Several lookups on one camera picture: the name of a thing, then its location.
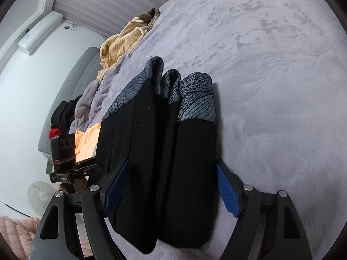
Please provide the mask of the black grey pants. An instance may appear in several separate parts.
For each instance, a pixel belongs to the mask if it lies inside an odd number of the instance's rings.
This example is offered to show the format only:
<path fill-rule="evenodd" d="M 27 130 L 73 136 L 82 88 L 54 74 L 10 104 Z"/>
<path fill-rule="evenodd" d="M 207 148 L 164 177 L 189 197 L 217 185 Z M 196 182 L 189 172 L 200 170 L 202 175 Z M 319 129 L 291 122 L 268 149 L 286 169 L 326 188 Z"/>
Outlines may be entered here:
<path fill-rule="evenodd" d="M 200 248 L 210 240 L 219 203 L 216 121 L 211 77 L 164 70 L 158 56 L 102 119 L 96 157 L 103 172 L 127 162 L 108 218 L 143 254 L 157 241 Z"/>

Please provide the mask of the black clothing pile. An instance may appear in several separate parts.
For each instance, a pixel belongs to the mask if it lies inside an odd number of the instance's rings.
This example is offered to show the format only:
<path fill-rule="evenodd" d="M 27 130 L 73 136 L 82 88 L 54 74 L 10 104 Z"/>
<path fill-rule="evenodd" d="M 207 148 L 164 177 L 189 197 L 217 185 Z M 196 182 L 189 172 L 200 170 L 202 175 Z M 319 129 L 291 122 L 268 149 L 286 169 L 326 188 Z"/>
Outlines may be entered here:
<path fill-rule="evenodd" d="M 61 102 L 51 117 L 51 128 L 58 128 L 62 134 L 67 134 L 69 132 L 70 125 L 75 118 L 75 108 L 77 102 L 82 96 L 79 95 L 76 99 L 70 100 L 68 102 Z"/>

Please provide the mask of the orange garment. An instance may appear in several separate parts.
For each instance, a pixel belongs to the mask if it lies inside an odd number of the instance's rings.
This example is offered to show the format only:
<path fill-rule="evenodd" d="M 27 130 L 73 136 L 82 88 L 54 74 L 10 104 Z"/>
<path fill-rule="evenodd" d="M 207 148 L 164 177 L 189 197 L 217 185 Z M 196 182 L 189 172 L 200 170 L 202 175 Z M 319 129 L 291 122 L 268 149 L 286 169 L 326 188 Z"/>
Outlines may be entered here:
<path fill-rule="evenodd" d="M 101 123 L 97 123 L 82 132 L 77 130 L 75 133 L 75 155 L 76 162 L 91 158 L 95 155 L 98 144 Z"/>

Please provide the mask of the white floor fan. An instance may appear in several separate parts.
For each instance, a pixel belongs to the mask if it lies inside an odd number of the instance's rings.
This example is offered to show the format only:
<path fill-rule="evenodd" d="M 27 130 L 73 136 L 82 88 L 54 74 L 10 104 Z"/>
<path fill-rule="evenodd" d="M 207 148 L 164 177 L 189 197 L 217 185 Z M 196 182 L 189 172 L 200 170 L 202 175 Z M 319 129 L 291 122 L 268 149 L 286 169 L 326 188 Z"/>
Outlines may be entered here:
<path fill-rule="evenodd" d="M 37 215 L 42 217 L 55 192 L 56 189 L 46 182 L 33 182 L 26 193 L 28 205 Z"/>

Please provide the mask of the pink quilted cloth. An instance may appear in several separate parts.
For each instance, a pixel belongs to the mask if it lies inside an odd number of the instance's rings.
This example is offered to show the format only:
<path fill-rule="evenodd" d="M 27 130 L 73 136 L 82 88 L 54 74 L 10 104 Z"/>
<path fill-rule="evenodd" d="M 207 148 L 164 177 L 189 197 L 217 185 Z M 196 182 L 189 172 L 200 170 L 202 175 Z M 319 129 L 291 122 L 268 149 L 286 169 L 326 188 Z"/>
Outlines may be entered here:
<path fill-rule="evenodd" d="M 40 218 L 11 219 L 1 216 L 1 235 L 18 259 L 29 259 Z"/>

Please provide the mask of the red garment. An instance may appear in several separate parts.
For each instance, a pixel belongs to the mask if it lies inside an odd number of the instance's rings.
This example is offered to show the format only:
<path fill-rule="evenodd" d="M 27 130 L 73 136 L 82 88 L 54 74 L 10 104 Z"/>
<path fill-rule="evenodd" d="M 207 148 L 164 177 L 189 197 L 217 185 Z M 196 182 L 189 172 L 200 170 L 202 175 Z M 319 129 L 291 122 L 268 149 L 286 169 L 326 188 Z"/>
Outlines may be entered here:
<path fill-rule="evenodd" d="M 52 128 L 49 131 L 49 139 L 52 140 L 54 137 L 58 137 L 59 135 L 61 135 L 61 131 L 58 128 Z"/>

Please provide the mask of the grey padded headboard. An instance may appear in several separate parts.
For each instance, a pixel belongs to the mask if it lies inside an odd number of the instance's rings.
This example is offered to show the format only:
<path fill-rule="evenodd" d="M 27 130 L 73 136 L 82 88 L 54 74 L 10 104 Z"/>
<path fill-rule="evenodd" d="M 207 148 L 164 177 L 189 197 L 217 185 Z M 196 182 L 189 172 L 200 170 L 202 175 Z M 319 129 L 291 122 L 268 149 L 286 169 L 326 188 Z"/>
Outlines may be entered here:
<path fill-rule="evenodd" d="M 44 122 L 38 142 L 38 151 L 47 158 L 51 158 L 49 131 L 51 129 L 51 117 L 53 112 L 61 102 L 68 102 L 83 94 L 88 84 L 97 78 L 99 70 L 101 70 L 99 48 L 89 47 L 69 72 L 69 75 L 60 88 Z"/>

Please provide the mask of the yellow ribbed garment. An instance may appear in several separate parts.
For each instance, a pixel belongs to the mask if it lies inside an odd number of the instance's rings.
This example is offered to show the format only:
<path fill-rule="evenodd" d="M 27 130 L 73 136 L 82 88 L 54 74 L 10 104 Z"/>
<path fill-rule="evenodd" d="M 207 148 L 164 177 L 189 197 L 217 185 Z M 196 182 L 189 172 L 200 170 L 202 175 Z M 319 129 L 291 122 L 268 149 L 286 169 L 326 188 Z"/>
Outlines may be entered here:
<path fill-rule="evenodd" d="M 113 68 L 124 55 L 129 55 L 134 47 L 143 40 L 159 16 L 160 10 L 158 8 L 141 13 L 130 20 L 119 34 L 110 36 L 102 44 L 99 50 L 102 69 L 97 75 L 99 84 L 101 84 L 107 71 Z"/>

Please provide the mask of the lavender plush bed blanket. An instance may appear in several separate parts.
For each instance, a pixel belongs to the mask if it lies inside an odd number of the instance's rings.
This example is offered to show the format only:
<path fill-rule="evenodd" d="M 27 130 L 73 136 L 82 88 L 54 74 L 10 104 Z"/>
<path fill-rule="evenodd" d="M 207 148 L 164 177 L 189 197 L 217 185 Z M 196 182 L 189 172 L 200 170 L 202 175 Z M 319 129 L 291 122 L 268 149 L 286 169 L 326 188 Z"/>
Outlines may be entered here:
<path fill-rule="evenodd" d="M 346 33 L 325 0 L 169 0 L 154 27 L 82 102 L 72 130 L 100 122 L 151 56 L 208 73 L 226 165 L 284 189 L 313 259 L 346 223 Z"/>

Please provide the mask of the white wall air conditioner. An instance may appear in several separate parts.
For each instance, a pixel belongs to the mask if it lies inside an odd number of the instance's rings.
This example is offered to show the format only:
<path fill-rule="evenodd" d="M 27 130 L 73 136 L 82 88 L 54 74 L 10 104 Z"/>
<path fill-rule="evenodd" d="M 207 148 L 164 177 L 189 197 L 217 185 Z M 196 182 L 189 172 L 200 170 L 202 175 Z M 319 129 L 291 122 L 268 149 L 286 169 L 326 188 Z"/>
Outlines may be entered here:
<path fill-rule="evenodd" d="M 62 22 L 63 15 L 51 11 L 42 18 L 25 36 L 18 42 L 21 52 L 32 55 L 44 39 Z"/>

